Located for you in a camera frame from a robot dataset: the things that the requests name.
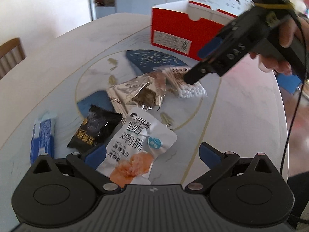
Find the white snack package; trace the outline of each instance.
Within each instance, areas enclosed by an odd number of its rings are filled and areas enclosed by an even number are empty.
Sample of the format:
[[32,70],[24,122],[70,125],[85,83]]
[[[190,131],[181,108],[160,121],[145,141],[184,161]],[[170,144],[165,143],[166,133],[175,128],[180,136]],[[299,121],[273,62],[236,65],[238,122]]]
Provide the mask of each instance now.
[[134,107],[126,122],[106,146],[106,159],[96,169],[111,181],[150,184],[148,175],[154,160],[175,143],[176,133],[155,117]]

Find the human hand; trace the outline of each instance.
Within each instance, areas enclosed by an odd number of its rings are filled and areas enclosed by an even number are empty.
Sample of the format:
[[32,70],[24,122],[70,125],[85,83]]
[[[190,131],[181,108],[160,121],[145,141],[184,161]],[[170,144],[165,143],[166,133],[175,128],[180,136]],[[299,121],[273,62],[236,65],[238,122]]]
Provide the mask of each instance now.
[[[309,43],[309,23],[303,19],[299,18],[299,21],[302,25],[302,30],[305,35],[305,41],[308,47]],[[279,42],[280,45],[284,48],[288,48],[293,40],[294,35],[301,41],[302,41],[302,35],[300,33],[300,30],[297,28],[296,23],[292,18],[290,18],[288,21],[284,22],[279,26]],[[257,53],[250,52],[250,57],[252,59],[257,57]],[[260,63],[263,63],[264,66],[267,69],[274,69],[277,72],[283,73],[287,76],[292,75],[292,68],[291,65],[287,61],[278,61],[273,57],[264,57],[262,55],[259,56]]]

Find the barcode label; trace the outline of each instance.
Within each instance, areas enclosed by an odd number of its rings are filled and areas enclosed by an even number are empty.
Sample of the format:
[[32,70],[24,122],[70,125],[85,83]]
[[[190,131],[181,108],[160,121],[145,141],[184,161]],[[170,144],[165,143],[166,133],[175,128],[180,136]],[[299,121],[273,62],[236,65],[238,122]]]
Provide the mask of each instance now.
[[154,31],[154,43],[169,47],[187,55],[189,54],[191,46],[191,41],[189,40],[159,31]]

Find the wooden chair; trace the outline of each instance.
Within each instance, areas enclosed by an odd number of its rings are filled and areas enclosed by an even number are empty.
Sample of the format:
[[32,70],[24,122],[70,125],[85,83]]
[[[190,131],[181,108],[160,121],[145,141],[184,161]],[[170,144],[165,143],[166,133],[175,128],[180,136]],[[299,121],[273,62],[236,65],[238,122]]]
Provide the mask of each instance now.
[[19,38],[0,46],[0,79],[26,58]]

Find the open cardboard box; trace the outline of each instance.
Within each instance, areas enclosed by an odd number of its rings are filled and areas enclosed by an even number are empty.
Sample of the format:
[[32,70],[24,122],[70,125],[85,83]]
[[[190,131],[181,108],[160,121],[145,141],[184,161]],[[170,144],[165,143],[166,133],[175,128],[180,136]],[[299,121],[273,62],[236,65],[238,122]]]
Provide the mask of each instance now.
[[197,52],[236,16],[184,0],[152,8],[151,43],[200,60]]

